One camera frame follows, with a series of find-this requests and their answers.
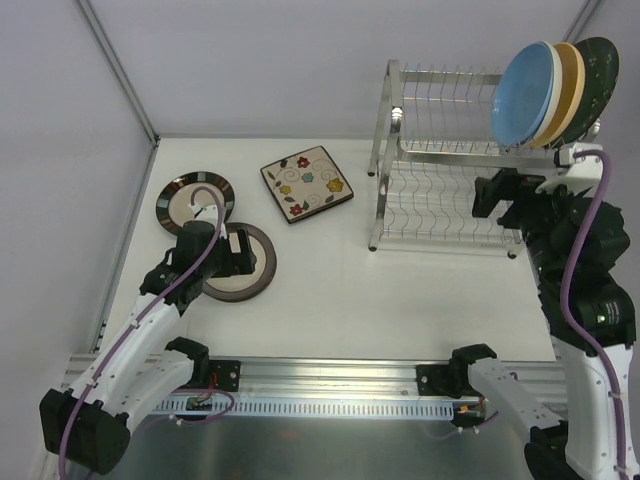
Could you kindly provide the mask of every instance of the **metal dish rack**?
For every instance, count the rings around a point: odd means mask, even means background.
[[[499,168],[553,169],[553,152],[500,148],[491,136],[498,71],[400,69],[390,60],[384,77],[369,175],[378,175],[376,220],[369,249],[381,240],[409,250],[498,253],[522,249],[517,230],[497,219],[473,218],[474,182]],[[385,126],[389,125],[384,152]]]

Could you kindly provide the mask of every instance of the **dark green plate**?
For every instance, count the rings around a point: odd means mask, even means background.
[[[616,88],[620,60],[616,46],[603,37],[593,37],[576,43],[585,68],[584,92],[576,114],[560,137],[545,148],[561,147],[584,135],[602,114]]]

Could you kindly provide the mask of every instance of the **plate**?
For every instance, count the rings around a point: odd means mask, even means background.
[[[258,227],[247,223],[227,223],[227,233],[232,251],[240,251],[237,235],[239,228],[245,228],[249,234],[251,250],[256,256],[256,269],[251,275],[236,275],[227,278],[210,278],[204,283],[202,292],[223,302],[243,302],[249,300],[269,286],[276,274],[278,258],[273,243]]]
[[[570,43],[555,45],[562,63],[562,89],[558,108],[544,133],[533,142],[531,147],[541,147],[558,138],[573,119],[584,91],[584,60],[576,47]]]
[[[540,127],[553,93],[553,58],[548,44],[533,43],[502,75],[491,112],[491,130],[499,145],[526,143]]]
[[[229,220],[235,205],[235,194],[229,182],[215,173],[191,172],[174,178],[156,200],[156,218],[167,232],[177,235],[185,222],[194,219],[189,205],[191,192],[199,186],[209,187],[216,193],[226,208],[225,222]],[[203,207],[214,203],[208,192],[196,193],[196,201]]]
[[[322,146],[260,169],[287,222],[296,223],[353,198],[353,190]]]
[[[532,144],[537,143],[540,137],[544,135],[544,133],[547,131],[547,129],[549,128],[549,125],[551,125],[551,122],[553,121],[556,115],[556,112],[558,110],[558,104],[560,102],[560,95],[562,93],[562,85],[563,85],[563,77],[564,77],[563,69],[562,69],[562,60],[560,58],[558,51],[550,43],[547,43],[547,42],[541,42],[541,43],[544,43],[549,49],[549,51],[551,52],[551,58],[553,60],[553,86],[551,87],[551,98],[549,99],[549,105],[547,106],[547,111],[544,114],[544,117],[542,118],[542,122],[540,123],[540,126],[536,130],[536,133],[534,133],[533,137],[531,137]]]
[[[602,114],[616,88],[620,59],[611,40],[592,37],[576,43],[584,61],[584,92],[576,113],[553,147],[582,137]]]

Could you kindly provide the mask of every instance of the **floral plate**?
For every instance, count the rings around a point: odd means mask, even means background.
[[[289,223],[353,198],[349,183],[322,146],[278,160],[260,171]]]

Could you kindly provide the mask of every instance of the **wall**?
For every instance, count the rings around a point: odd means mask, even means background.
[[[614,160],[613,178],[607,200],[622,208],[625,230],[631,236],[631,248],[613,270],[616,281],[633,297],[640,313],[640,154],[637,136],[640,132],[640,56],[638,56],[637,23],[640,2],[609,0],[588,28],[584,37],[604,36],[617,46],[620,55],[620,76],[611,102],[602,115],[602,130],[597,141],[602,143]],[[631,404],[640,400],[640,355],[634,357],[631,370]],[[631,412],[636,452],[640,452],[640,415]]]
[[[94,0],[161,134],[371,138],[386,62],[504,67],[583,0]]]
[[[149,145],[72,1],[6,2],[0,44],[0,478],[33,479]]]

